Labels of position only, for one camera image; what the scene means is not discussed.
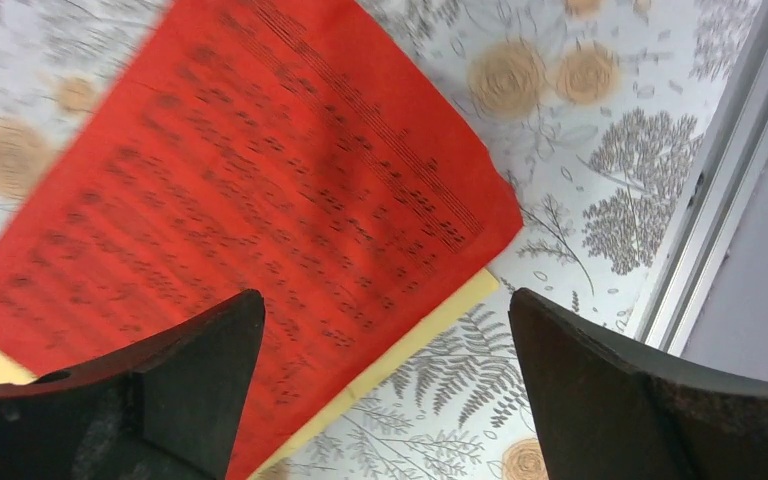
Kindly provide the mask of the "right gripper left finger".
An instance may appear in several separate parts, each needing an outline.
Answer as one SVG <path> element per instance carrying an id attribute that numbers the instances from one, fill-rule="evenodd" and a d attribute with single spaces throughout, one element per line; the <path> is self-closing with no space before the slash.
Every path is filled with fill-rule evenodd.
<path id="1" fill-rule="evenodd" d="M 243 291 L 26 385 L 0 384 L 0 479 L 222 479 L 265 326 Z"/>

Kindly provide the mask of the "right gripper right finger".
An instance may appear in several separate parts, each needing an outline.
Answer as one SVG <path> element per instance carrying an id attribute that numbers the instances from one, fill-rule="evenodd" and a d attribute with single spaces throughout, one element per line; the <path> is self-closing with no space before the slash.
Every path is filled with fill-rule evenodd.
<path id="1" fill-rule="evenodd" d="M 552 479 L 768 479 L 768 381 L 669 355 L 528 289 L 509 319 Z"/>

